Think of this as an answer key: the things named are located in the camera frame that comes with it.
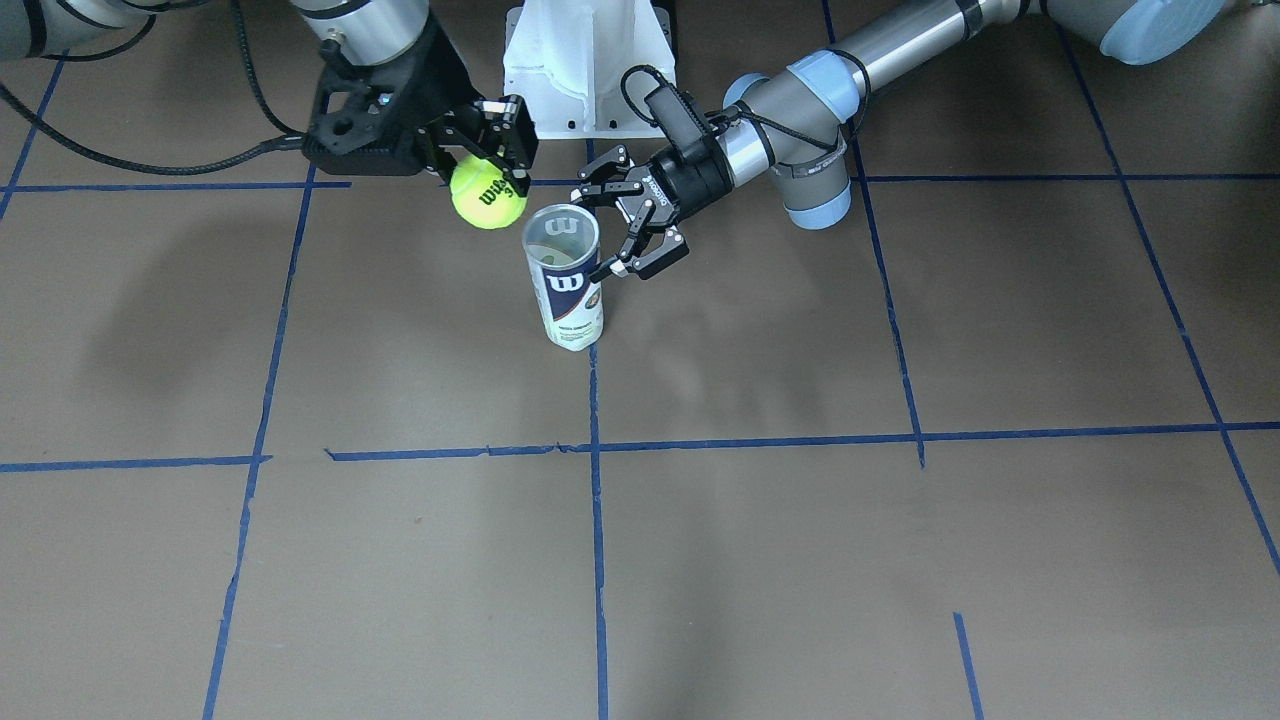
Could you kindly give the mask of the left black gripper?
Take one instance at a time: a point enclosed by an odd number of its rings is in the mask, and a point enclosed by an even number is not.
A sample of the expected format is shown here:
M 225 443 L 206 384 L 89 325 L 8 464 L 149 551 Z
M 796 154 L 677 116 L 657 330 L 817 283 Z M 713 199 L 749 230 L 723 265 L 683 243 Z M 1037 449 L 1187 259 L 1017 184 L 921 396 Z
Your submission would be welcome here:
M 637 163 L 626 145 L 616 145 L 579 172 L 570 202 L 580 208 L 617 206 L 628 222 L 620 251 L 599 261 L 591 283 L 609 274 L 650 279 L 690 254 L 676 219 L 686 219 L 727 196 L 735 187 L 718 138 L 703 136 L 682 154 L 675 143 Z M 652 188 L 658 183 L 666 199 Z

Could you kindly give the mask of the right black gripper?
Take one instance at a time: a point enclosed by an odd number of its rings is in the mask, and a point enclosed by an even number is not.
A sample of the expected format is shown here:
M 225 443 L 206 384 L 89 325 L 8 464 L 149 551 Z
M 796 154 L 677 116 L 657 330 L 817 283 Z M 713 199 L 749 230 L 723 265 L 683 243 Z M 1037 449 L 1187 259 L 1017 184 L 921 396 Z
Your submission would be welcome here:
M 325 63 L 302 154 L 330 176 L 416 176 L 448 186 L 461 163 L 494 164 L 527 196 L 539 138 L 521 95 L 483 99 L 439 20 L 387 63 L 357 67 L 323 40 Z M 472 115 L 445 115 L 471 105 Z

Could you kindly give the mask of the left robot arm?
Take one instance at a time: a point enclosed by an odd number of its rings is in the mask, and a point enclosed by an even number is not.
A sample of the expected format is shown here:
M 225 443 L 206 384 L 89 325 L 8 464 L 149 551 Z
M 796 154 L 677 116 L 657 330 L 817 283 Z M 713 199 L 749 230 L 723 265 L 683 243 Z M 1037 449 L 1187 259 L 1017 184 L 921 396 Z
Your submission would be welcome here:
M 758 176 L 769 176 L 791 222 L 824 229 L 851 204 L 846 123 L 873 94 L 983 29 L 1043 15 L 1129 65 L 1161 60 L 1189 44 L 1222 1 L 905 1 L 868 26 L 787 65 L 748 74 L 703 111 L 657 68 L 639 117 L 668 143 L 637 164 L 617 147 L 580 170 L 573 204 L 613 206 L 628 224 L 621 247 L 591 269 L 652 278 L 689 254 L 678 224 Z

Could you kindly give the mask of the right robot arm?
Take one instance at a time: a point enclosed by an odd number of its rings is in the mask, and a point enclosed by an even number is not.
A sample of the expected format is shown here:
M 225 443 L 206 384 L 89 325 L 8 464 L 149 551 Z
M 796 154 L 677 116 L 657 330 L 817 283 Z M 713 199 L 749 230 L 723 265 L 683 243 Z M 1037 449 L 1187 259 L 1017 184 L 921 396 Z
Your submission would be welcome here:
M 96 151 L 52 128 L 9 88 L 3 101 L 54 142 L 97 164 L 147 176 L 195 177 L 270 152 L 303 154 L 329 176 L 416 176 L 460 187 L 480 172 L 517 199 L 529 193 L 538 150 L 522 97 L 486 96 L 429 1 L 294 1 L 323 67 L 308 118 L 298 127 L 269 106 L 242 1 L 5 1 L 3 60 L 97 63 L 128 53 L 178 15 L 223 14 L 239 67 L 276 136 L 219 161 L 165 167 Z

